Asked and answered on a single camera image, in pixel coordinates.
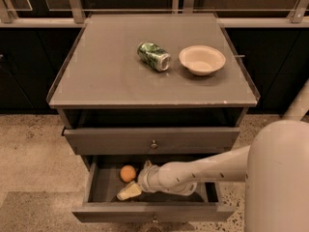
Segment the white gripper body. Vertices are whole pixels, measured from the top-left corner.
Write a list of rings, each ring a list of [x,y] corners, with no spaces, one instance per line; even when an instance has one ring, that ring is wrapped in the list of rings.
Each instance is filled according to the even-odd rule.
[[[160,191],[157,165],[146,165],[138,175],[138,185],[144,192],[155,193]]]

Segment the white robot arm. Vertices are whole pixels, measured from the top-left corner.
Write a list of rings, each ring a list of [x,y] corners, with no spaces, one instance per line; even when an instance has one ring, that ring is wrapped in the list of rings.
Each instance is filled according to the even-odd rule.
[[[309,81],[283,119],[259,131],[249,146],[191,162],[146,162],[117,198],[143,192],[188,196],[207,181],[245,182],[245,232],[309,230]]]

